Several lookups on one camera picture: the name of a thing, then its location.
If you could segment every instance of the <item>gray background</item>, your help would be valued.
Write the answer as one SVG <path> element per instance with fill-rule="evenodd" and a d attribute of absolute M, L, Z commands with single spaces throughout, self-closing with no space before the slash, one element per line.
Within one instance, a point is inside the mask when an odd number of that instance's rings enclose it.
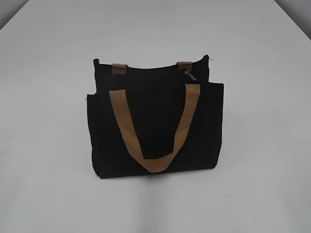
<path fill-rule="evenodd" d="M 0 29 L 16 14 L 28 0 L 0 1 Z M 311 38 L 311 1 L 276 0 L 279 6 L 291 17 L 300 29 Z"/>

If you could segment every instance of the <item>tan strap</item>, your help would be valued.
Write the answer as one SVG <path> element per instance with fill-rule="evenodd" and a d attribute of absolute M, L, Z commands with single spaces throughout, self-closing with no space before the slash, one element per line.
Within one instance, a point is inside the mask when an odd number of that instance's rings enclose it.
<path fill-rule="evenodd" d="M 177 62 L 178 69 L 187 69 L 188 72 L 192 70 L 192 62 Z"/>
<path fill-rule="evenodd" d="M 113 63 L 112 65 L 112 74 L 126 74 L 126 64 L 117 64 Z"/>
<path fill-rule="evenodd" d="M 110 91 L 109 95 L 123 141 L 129 154 L 149 172 L 164 171 L 185 143 L 200 97 L 200 85 L 186 84 L 185 107 L 175 133 L 173 152 L 158 159 L 143 158 L 127 103 L 125 90 Z"/>

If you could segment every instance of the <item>black canvas bag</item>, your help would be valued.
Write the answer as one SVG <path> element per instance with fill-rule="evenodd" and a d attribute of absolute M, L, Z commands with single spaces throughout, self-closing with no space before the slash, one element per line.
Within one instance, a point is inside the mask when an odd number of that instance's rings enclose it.
<path fill-rule="evenodd" d="M 87 95 L 95 173 L 111 178 L 214 168 L 224 85 L 197 80 L 187 67 L 134 74 L 122 69 L 110 75 L 115 82 L 106 90 Z"/>

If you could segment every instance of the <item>white table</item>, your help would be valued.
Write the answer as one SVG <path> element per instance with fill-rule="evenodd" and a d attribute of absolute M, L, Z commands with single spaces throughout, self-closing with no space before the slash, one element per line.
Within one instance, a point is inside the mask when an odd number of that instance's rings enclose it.
<path fill-rule="evenodd" d="M 216 168 L 100 180 L 92 60 L 204 54 L 225 84 Z M 0 31 L 0 232 L 311 232 L 310 54 L 272 0 L 30 0 Z"/>

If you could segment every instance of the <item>zipper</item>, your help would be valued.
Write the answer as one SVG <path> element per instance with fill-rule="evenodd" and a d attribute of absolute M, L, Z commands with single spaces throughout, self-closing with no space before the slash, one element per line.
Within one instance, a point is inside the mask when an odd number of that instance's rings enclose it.
<path fill-rule="evenodd" d="M 190 76 L 190 78 L 192 78 L 192 80 L 196 80 L 196 78 L 188 71 L 184 71 L 185 75 Z"/>

